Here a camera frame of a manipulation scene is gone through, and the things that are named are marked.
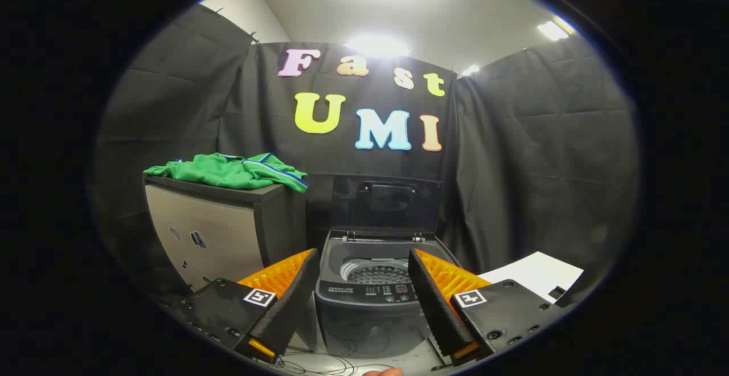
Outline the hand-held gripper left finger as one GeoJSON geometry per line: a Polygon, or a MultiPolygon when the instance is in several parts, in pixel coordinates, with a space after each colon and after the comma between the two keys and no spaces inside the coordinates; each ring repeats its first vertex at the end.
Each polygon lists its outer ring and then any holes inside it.
{"type": "Polygon", "coordinates": [[[172,303],[171,313],[228,350],[273,365],[302,322],[300,309],[319,276],[320,255],[312,248],[239,281],[211,281],[172,303]]]}

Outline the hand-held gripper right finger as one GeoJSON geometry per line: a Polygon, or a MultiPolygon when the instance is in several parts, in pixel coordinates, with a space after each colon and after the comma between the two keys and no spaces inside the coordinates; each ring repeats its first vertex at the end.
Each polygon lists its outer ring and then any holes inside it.
{"type": "Polygon", "coordinates": [[[559,286],[544,298],[515,279],[492,283],[416,248],[408,273],[437,347],[454,366],[525,342],[567,311],[559,286]]]}

